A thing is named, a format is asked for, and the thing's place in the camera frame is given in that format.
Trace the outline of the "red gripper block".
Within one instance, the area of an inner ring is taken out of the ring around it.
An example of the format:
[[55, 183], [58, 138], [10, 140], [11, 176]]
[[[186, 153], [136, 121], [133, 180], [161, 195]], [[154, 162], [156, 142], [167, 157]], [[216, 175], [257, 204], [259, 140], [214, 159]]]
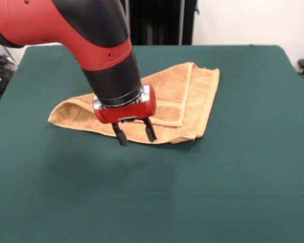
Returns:
[[128, 146], [129, 141], [118, 122], [141, 119], [145, 124], [145, 132], [149, 142], [157, 140], [153, 125], [149, 119], [156, 113], [156, 94], [152, 85], [143, 85], [140, 95], [131, 103], [120, 107], [103, 106], [94, 96], [93, 109], [98, 120], [103, 124], [111, 124], [121, 146]]

